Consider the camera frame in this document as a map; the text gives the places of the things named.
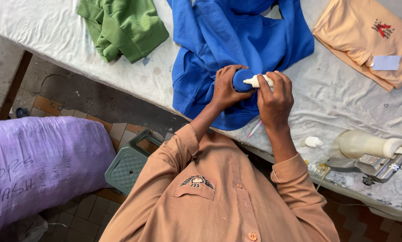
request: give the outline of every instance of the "blue sweatshirt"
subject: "blue sweatshirt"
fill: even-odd
[[[243,64],[233,79],[238,92],[243,80],[267,71],[282,71],[313,53],[314,41],[300,0],[278,0],[283,19],[260,15],[275,0],[168,0],[173,10],[174,41],[182,47],[173,67],[173,108],[194,119],[213,97],[216,71]],[[259,114],[257,93],[225,109],[212,127],[235,130]]]

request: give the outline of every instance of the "man's left hand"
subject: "man's left hand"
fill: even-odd
[[[232,87],[232,79],[236,71],[240,69],[249,69],[244,65],[228,65],[216,72],[216,82],[214,84],[214,93],[211,104],[224,110],[234,103],[247,99],[255,92],[253,89],[247,93],[238,93]]]

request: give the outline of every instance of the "shirt pocket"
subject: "shirt pocket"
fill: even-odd
[[[216,184],[215,179],[202,174],[187,174],[183,176],[172,196],[180,197],[184,194],[192,194],[213,200]]]

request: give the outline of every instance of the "peach t-shirt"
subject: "peach t-shirt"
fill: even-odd
[[[402,19],[375,0],[332,0],[313,35],[387,91],[402,86]],[[401,56],[397,71],[374,71],[373,56]]]

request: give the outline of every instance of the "white work table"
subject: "white work table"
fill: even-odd
[[[170,37],[134,64],[124,56],[111,63],[99,57],[83,18],[76,14],[78,1],[0,0],[0,36],[54,64],[176,113],[172,108],[171,71],[179,45],[172,40],[172,13],[166,0],[154,3]],[[402,18],[402,0],[380,2]],[[310,29],[313,30],[328,3],[329,0],[301,2]],[[343,157],[335,142],[343,131],[360,129],[382,138],[402,138],[402,88],[388,93],[334,56],[319,41],[315,40],[311,56],[284,73],[293,81],[295,97],[289,117],[292,138],[297,151],[309,162],[313,180],[320,178],[313,173],[319,174],[316,172],[319,164],[331,156]],[[258,120],[222,133],[271,152],[263,127],[251,138],[247,137]],[[324,145],[317,148],[303,145],[308,136],[319,137]],[[378,203],[395,212],[402,209],[402,171],[387,183],[373,186],[364,185],[362,177],[361,173],[330,172],[324,182],[330,189],[368,204]]]

